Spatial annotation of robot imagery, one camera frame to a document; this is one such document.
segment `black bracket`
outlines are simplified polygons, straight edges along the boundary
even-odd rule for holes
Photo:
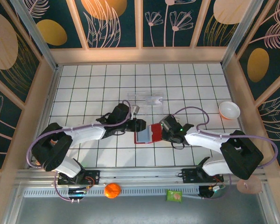
[[[203,178],[201,178],[200,175],[198,175],[196,168],[187,168],[182,169],[182,172],[179,173],[179,177],[182,177],[183,183],[216,183],[217,180],[212,177],[205,175]],[[215,177],[221,181],[224,182],[223,176],[215,175]]]
[[[91,185],[98,185],[99,178],[100,178],[100,171],[99,170],[85,170],[84,171],[84,178],[79,182],[79,185],[89,185],[89,181],[85,179],[85,177],[91,177],[95,183],[93,184],[93,181],[91,181]],[[58,185],[77,185],[74,182],[69,181],[68,179],[62,177],[61,175],[58,178]]]

